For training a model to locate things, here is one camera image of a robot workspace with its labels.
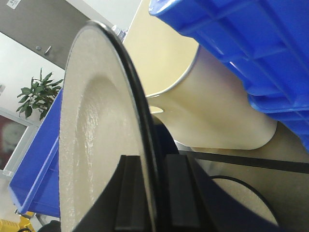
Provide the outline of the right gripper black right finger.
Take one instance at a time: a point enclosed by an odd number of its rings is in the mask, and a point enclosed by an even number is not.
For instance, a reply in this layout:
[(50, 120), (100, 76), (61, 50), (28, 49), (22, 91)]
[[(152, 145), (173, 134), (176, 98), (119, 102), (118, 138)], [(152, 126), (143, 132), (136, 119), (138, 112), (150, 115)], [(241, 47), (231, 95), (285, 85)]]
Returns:
[(167, 210), (165, 232), (282, 232), (233, 199), (185, 155), (167, 154), (163, 161)]

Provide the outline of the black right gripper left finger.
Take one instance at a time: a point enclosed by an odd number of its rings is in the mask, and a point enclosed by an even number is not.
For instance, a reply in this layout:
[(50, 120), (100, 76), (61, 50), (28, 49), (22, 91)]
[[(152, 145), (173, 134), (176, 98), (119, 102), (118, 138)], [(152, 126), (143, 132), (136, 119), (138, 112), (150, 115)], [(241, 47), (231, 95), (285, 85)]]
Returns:
[(109, 183), (74, 231), (151, 231), (139, 156), (120, 157)]

